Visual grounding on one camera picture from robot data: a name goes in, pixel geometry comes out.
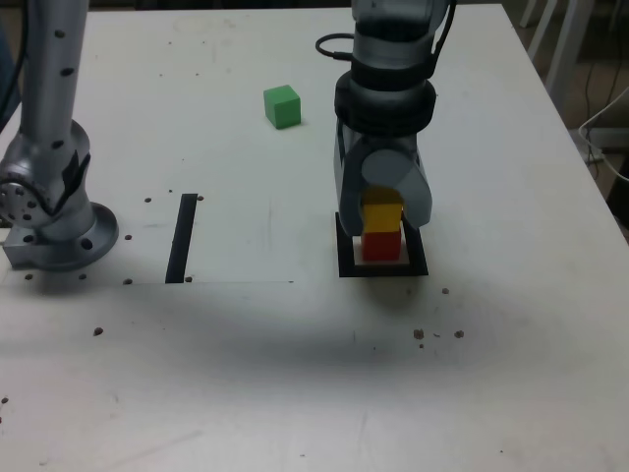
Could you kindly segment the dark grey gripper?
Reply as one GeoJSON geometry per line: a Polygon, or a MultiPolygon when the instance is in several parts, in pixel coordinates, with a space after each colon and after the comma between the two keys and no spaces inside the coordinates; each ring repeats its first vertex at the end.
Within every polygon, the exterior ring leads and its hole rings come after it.
{"type": "Polygon", "coordinates": [[[432,195],[416,135],[359,133],[338,121],[333,168],[339,218],[348,236],[363,232],[361,200],[364,205],[384,204],[392,203],[397,196],[413,227],[429,223],[432,195]]]}

